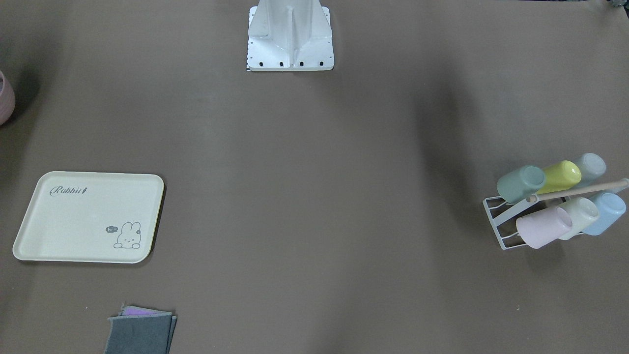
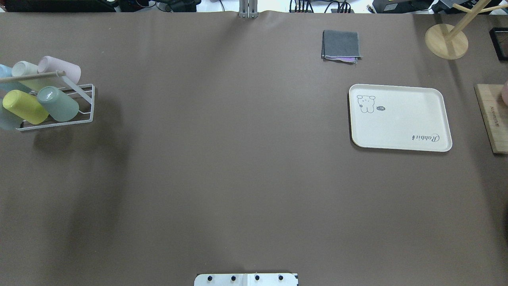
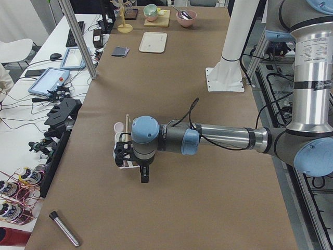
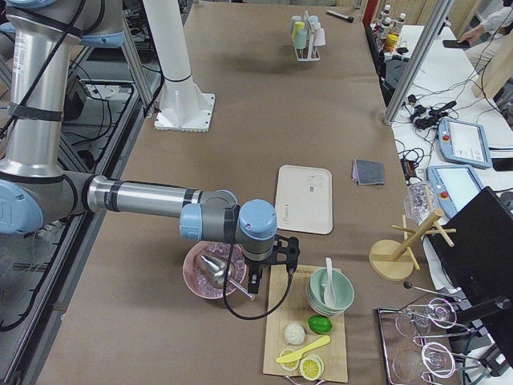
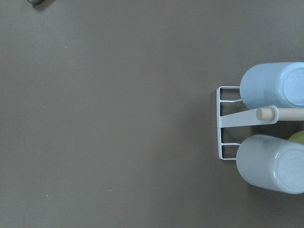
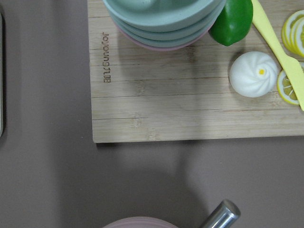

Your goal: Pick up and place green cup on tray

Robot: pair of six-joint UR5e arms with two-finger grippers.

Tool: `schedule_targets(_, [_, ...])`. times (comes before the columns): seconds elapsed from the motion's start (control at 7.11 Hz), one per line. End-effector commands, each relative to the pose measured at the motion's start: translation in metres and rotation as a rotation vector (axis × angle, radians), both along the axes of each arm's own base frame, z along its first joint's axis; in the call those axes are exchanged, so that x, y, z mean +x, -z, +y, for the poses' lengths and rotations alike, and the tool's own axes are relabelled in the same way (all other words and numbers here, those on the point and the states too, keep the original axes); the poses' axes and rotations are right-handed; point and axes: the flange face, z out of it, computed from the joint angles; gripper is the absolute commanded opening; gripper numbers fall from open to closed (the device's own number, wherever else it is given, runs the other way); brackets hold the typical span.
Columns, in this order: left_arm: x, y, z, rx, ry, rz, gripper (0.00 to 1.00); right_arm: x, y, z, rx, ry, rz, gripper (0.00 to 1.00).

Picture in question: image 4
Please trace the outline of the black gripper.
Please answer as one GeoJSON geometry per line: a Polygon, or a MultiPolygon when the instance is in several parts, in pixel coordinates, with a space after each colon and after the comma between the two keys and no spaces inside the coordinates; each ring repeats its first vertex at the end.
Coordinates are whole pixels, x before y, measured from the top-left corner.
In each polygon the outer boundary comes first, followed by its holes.
{"type": "Polygon", "coordinates": [[[248,292],[258,294],[263,268],[285,265],[289,276],[297,269],[300,255],[299,239],[275,235],[268,241],[250,241],[244,245],[244,261],[248,267],[248,292]]]}

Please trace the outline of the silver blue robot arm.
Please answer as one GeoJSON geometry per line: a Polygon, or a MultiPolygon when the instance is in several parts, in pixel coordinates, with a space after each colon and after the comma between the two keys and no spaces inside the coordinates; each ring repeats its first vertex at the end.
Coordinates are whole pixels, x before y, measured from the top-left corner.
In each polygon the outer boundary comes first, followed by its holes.
{"type": "Polygon", "coordinates": [[[176,217],[183,237],[241,247],[251,293],[258,291],[265,265],[296,270],[299,242],[277,234],[277,215],[267,201],[239,205],[226,190],[112,180],[59,166],[71,48],[122,46],[121,2],[9,1],[6,16],[15,40],[10,121],[3,130],[2,233],[31,233],[73,214],[101,210],[176,217]]]}

